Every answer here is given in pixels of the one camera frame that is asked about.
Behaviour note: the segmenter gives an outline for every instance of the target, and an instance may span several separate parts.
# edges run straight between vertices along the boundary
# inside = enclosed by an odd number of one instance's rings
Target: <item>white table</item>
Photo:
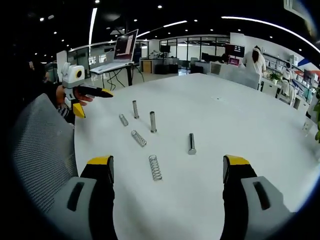
[[[250,161],[296,211],[306,198],[307,175],[317,171],[305,143],[305,116],[276,98],[204,74],[175,76],[96,98],[75,121],[79,173],[97,156],[114,156],[114,226],[119,240],[220,239],[224,227],[223,156]],[[139,119],[133,117],[137,101]],[[157,133],[150,132],[155,112]],[[124,114],[124,127],[118,115]],[[137,130],[142,148],[131,137]],[[188,155],[194,133],[196,155]],[[154,182],[149,155],[163,180]]]

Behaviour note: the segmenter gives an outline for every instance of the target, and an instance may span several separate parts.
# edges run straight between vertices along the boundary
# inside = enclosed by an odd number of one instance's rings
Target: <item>human hand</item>
[[[81,95],[76,87],[73,89],[73,94],[79,100],[79,103],[81,104],[81,106],[86,106],[87,105],[86,102],[92,102],[93,100],[91,97]]]
[[[87,97],[85,95],[81,95],[79,92],[78,92],[78,89],[75,87],[73,89],[73,94],[75,96],[76,99],[79,100],[79,103],[82,105],[82,106],[86,106],[87,103],[86,102],[92,102],[92,98],[90,97]],[[61,105],[65,102],[65,97],[66,97],[66,94],[65,94],[65,88],[62,86],[62,85],[59,85],[57,88],[56,88],[56,92],[55,92],[55,95],[56,95],[56,103],[58,105]]]

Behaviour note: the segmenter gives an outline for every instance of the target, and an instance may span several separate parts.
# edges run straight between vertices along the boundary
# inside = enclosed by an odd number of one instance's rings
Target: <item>potted plant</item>
[[[278,83],[278,81],[280,80],[281,78],[280,78],[280,76],[278,75],[278,74],[276,74],[276,73],[271,73],[270,74],[270,80],[275,84],[275,85],[277,85],[277,83]]]

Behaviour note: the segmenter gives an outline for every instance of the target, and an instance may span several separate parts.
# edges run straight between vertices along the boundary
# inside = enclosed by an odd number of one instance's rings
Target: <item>laptop screen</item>
[[[117,38],[114,50],[114,60],[132,62],[136,45],[138,29]]]

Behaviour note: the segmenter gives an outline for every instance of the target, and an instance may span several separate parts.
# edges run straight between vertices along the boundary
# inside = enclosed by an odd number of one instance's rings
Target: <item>laptop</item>
[[[133,64],[137,35],[138,29],[118,37],[114,48],[113,62],[91,69],[90,72],[103,74]]]

